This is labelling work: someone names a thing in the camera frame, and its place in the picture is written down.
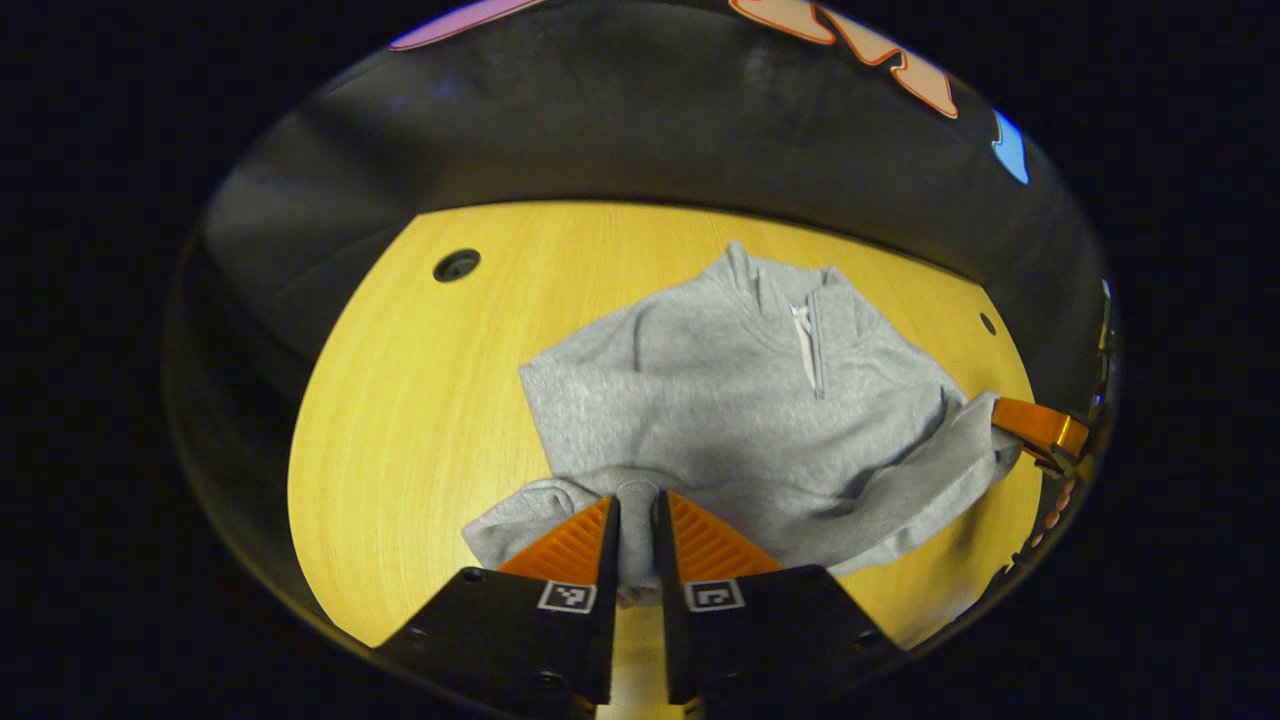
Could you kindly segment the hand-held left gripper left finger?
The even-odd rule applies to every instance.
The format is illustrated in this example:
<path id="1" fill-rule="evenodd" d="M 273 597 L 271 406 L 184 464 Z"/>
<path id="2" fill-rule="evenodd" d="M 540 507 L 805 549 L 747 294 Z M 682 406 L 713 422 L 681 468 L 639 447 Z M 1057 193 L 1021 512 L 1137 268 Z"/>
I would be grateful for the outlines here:
<path id="1" fill-rule="evenodd" d="M 458 570 L 376 647 L 498 717 L 591 717 L 611 700 L 620 507 L 605 497 L 498 569 Z"/>

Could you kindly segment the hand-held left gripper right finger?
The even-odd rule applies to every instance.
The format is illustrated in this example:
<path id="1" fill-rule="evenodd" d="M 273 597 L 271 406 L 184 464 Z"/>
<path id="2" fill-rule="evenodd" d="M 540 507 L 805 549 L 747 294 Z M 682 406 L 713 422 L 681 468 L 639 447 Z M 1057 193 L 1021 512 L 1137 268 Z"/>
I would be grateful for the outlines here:
<path id="1" fill-rule="evenodd" d="M 652 525 L 672 705 L 824 707 L 905 664 L 826 568 L 786 568 L 672 491 Z"/>

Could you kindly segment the grey zip-neck sweatshirt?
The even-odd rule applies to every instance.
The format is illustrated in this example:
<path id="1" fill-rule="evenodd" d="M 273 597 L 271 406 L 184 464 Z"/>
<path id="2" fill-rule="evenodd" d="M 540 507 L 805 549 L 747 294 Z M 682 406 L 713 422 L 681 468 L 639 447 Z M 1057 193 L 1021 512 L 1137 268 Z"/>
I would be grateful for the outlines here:
<path id="1" fill-rule="evenodd" d="M 654 605 L 652 505 L 709 510 L 787 568 L 838 574 L 924 544 L 1011 470 L 995 395 L 969 397 L 835 266 L 740 243 L 518 370 L 550 474 L 462 536 L 498 568 L 605 496 L 620 598 Z"/>

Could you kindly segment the black backdrop cloth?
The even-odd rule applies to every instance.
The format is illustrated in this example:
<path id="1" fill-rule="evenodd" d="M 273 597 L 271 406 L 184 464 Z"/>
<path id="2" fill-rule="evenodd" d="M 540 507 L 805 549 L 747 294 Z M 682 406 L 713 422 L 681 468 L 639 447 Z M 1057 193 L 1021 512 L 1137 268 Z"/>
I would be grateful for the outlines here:
<path id="1" fill-rule="evenodd" d="M 1100 237 L 1030 138 L 916 54 L 861 60 L 730 0 L 541 0 L 425 26 L 328 81 L 212 192 L 168 304 L 163 396 L 186 477 L 259 582 L 312 601 L 285 537 L 285 433 L 324 340 L 419 215 L 511 201 L 671 202 L 833 231 L 980 284 L 1047 405 L 1114 424 Z"/>

